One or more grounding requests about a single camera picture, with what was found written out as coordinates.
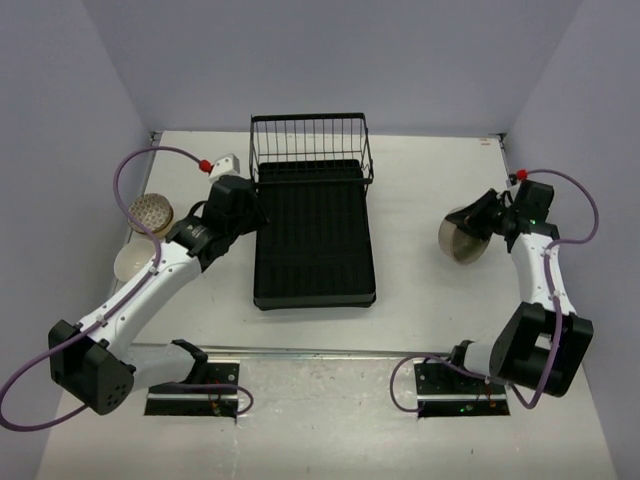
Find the large cream bowl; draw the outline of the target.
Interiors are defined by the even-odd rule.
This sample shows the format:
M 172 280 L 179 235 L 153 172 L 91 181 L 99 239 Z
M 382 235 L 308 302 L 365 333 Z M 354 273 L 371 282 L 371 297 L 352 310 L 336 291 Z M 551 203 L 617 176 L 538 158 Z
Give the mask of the large cream bowl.
M 480 240 L 464 233 L 446 218 L 440 223 L 439 248 L 458 265 L 469 265 L 476 262 L 485 253 L 489 244 L 489 240 Z

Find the beige floral bowl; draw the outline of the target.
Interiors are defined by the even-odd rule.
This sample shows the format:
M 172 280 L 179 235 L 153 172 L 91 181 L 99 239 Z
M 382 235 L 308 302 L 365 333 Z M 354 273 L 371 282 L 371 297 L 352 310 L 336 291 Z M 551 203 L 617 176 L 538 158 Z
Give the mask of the beige floral bowl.
M 152 228 L 150 225 L 145 225 L 145 229 L 142 229 L 139 231 L 140 235 L 145 235 L 146 231 L 151 232 L 155 237 L 158 238 L 165 238 L 169 231 L 171 230 L 171 228 L 174 225 L 174 221 L 170 220 L 168 223 L 166 223 L 165 225 L 163 225 L 161 228 Z

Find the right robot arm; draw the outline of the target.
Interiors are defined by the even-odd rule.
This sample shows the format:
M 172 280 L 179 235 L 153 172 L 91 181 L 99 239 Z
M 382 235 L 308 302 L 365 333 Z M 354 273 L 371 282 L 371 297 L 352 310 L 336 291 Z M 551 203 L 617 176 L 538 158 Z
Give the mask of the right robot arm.
M 491 345 L 465 340 L 446 368 L 448 385 L 467 393 L 482 378 L 533 390 L 536 397 L 564 396 L 594 335 L 569 299 L 559 265 L 565 239 L 548 222 L 552 186 L 520 180 L 503 192 L 488 190 L 450 211 L 440 224 L 441 251 L 470 265 L 500 236 L 517 272 L 520 303 Z

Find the beige bowl with leaf print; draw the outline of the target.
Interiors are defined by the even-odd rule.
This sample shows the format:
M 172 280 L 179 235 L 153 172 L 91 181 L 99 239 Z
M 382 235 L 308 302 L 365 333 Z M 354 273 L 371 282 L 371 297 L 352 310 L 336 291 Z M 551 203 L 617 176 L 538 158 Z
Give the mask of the beige bowl with leaf print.
M 118 252 L 113 271 L 120 282 L 128 282 L 144 267 L 155 255 L 154 244 L 149 240 L 133 239 L 124 245 Z

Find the blue patterned bowl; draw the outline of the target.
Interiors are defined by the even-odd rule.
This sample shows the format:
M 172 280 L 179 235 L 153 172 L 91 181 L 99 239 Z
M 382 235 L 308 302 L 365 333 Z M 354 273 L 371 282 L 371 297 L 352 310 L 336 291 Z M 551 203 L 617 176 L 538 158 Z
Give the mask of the blue patterned bowl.
M 129 213 L 142 225 L 161 228 L 170 220 L 174 221 L 174 210 L 169 200 L 158 193 L 149 193 L 136 198 L 129 207 Z

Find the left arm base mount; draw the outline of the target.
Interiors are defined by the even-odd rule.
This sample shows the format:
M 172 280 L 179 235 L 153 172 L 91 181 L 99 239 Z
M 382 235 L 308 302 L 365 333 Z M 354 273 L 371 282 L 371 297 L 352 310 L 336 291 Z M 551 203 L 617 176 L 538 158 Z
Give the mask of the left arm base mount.
M 240 394 L 235 389 L 239 377 L 238 360 L 208 361 L 180 388 L 151 387 L 146 396 L 144 415 L 236 419 L 240 410 Z

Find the black dish rack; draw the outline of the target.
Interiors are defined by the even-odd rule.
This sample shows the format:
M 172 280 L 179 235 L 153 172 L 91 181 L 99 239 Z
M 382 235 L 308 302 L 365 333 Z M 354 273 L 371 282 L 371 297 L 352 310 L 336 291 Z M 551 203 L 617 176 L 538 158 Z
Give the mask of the black dish rack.
M 255 306 L 371 306 L 367 191 L 374 163 L 365 115 L 256 115 L 249 166 L 268 217 L 256 237 Z

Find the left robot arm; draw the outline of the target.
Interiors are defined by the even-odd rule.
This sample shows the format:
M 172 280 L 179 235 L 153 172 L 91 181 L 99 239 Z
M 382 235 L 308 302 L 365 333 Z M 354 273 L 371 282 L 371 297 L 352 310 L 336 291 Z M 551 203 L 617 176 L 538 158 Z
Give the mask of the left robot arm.
M 159 257 L 77 323 L 61 320 L 52 327 L 52 380 L 99 415 L 114 411 L 136 390 L 163 384 L 176 384 L 187 393 L 201 390 L 208 379 L 201 349 L 185 340 L 160 347 L 133 342 L 169 299 L 240 236 L 266 222 L 249 180 L 236 175 L 217 179 L 202 214 L 177 222 Z

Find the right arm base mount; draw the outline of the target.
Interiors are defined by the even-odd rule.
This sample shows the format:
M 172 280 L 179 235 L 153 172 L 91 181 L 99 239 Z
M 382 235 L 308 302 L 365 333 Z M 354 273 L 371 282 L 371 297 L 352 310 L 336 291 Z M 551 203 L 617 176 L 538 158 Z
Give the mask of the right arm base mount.
M 509 416 L 506 389 L 462 375 L 433 360 L 416 360 L 419 418 Z

